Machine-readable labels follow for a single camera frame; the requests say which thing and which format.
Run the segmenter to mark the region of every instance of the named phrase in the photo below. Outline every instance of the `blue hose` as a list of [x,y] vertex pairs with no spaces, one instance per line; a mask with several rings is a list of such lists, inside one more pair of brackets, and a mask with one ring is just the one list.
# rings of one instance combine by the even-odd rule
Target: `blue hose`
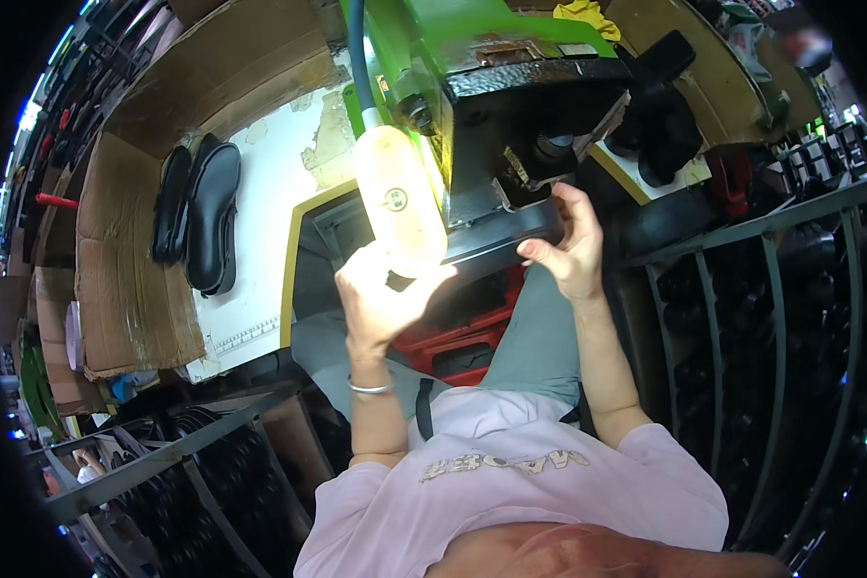
[[350,17],[347,18],[350,66],[353,68],[353,84],[357,89],[359,110],[375,107],[370,85],[370,73],[366,68],[366,52],[363,51],[363,0],[351,0]]

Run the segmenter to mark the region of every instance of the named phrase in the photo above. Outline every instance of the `peeling paint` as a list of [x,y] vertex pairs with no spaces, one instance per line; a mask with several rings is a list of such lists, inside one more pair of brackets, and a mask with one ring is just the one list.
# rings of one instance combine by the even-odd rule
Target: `peeling paint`
[[244,138],[244,142],[248,145],[256,145],[257,141],[266,136],[267,130],[266,119],[261,118],[254,124],[250,125],[248,135]]
[[292,112],[300,113],[308,110],[312,106],[312,94],[314,92],[302,94],[299,98],[292,101]]
[[344,97],[334,91],[324,95],[324,108],[314,147],[302,151],[302,164],[318,183],[318,191],[330,189],[353,176],[351,151],[356,140],[347,117]]

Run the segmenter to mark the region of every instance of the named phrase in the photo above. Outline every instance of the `woman's right hand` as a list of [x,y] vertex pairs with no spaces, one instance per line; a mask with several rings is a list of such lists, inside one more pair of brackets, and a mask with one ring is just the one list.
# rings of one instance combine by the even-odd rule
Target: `woman's right hand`
[[565,224],[565,237],[552,246],[542,238],[528,238],[517,247],[524,265],[540,263],[555,277],[558,290],[572,305],[587,304],[604,296],[601,287],[601,252],[604,234],[588,195],[556,182],[552,196]]

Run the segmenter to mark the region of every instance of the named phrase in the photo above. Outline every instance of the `woman's left hand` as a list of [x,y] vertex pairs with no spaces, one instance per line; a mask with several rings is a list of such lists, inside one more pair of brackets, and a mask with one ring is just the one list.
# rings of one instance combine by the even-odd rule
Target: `woman's left hand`
[[351,360],[383,358],[394,338],[423,315],[434,291],[456,274],[452,265],[440,265],[399,292],[385,284],[388,271],[388,254],[373,241],[357,249],[334,275],[347,318]]

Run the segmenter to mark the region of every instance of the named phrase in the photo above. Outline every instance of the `metal rack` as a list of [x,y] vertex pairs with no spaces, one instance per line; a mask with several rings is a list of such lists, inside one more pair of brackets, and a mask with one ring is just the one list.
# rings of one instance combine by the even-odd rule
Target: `metal rack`
[[851,283],[851,334],[850,348],[848,350],[847,374],[844,380],[844,388],[841,395],[841,403],[836,415],[836,422],[832,430],[831,440],[822,461],[821,468],[816,475],[809,490],[809,498],[802,508],[795,524],[786,534],[782,547],[777,551],[777,556],[785,560],[788,555],[798,547],[798,539],[804,526],[810,520],[819,496],[829,478],[836,457],[839,454],[842,439],[847,425],[849,411],[852,406],[854,393],[855,369],[861,354],[861,331],[862,331],[862,282],[860,265],[860,221],[857,205],[867,202],[867,179],[832,191],[813,200],[799,204],[785,203],[774,212],[765,216],[752,219],[739,225],[725,226],[716,231],[676,243],[670,247],[655,250],[647,255],[637,256],[625,260],[620,268],[642,266],[645,268],[652,289],[652,296],[658,313],[658,321],[664,345],[665,361],[668,365],[668,378],[671,396],[672,433],[677,438],[680,418],[677,413],[675,386],[675,365],[678,360],[674,356],[674,348],[671,342],[670,331],[665,327],[664,305],[657,286],[657,266],[659,263],[670,261],[682,255],[693,253],[697,263],[697,269],[703,281],[706,313],[709,321],[709,337],[712,345],[714,387],[716,414],[714,416],[713,453],[710,471],[715,475],[719,459],[719,451],[722,446],[722,425],[724,417],[722,372],[723,361],[719,345],[719,327],[717,325],[715,295],[711,277],[706,265],[704,251],[729,243],[737,242],[751,237],[761,237],[764,259],[770,282],[770,289],[774,300],[774,324],[775,324],[775,378],[774,400],[771,408],[771,420],[767,435],[766,445],[761,471],[758,474],[757,484],[751,496],[751,503],[746,512],[744,522],[739,533],[739,540],[731,549],[740,549],[740,541],[750,538],[752,521],[762,513],[764,494],[772,483],[772,470],[775,470],[775,456],[777,454],[778,441],[781,438],[781,416],[784,410],[785,380],[787,372],[787,327],[783,299],[783,286],[780,279],[780,266],[777,261],[774,245],[774,233],[783,231],[791,226],[799,225],[818,219],[828,214],[841,214],[842,231],[846,242],[846,252]]
[[[62,485],[66,491],[62,494],[48,498],[45,501],[46,507],[49,509],[58,524],[67,524],[73,520],[89,517],[91,512],[101,504],[106,503],[115,497],[127,492],[129,489],[146,482],[151,477],[158,473],[167,470],[168,468],[180,464],[185,469],[189,480],[199,497],[202,506],[208,511],[215,521],[215,524],[224,534],[225,539],[234,550],[238,559],[243,561],[251,569],[251,571],[261,577],[269,578],[270,574],[248,547],[244,544],[241,537],[231,526],[231,522],[222,512],[214,495],[205,483],[201,472],[196,466],[196,462],[192,459],[192,455],[200,450],[212,445],[218,439],[227,434],[247,425],[251,425],[253,431],[260,437],[261,441],[267,448],[267,455],[270,466],[275,471],[280,483],[284,487],[290,503],[288,504],[289,513],[291,514],[293,526],[299,526],[306,531],[312,528],[312,518],[308,515],[305,508],[296,498],[295,492],[286,473],[280,466],[275,453],[272,450],[272,445],[267,437],[266,430],[261,423],[261,416],[268,411],[273,410],[284,401],[293,397],[301,396],[296,391],[278,391],[274,394],[259,399],[250,406],[236,410],[222,417],[199,430],[190,433],[186,437],[178,439],[174,442],[165,442],[161,444],[147,444],[149,446],[158,446],[153,451],[146,455],[140,456],[134,461],[126,465],[111,470],[106,474],[87,482],[79,484],[70,471],[64,467],[58,459],[60,455],[66,455],[79,447],[85,447],[96,442],[96,438],[103,439],[104,433],[94,433],[68,442],[59,444],[44,451],[48,461],[53,468],[58,472],[61,478]],[[115,540],[109,542],[110,549],[113,550],[114,558],[123,570],[127,572],[131,578],[139,578],[143,576],[143,572],[132,568],[127,560],[127,555],[116,552]]]

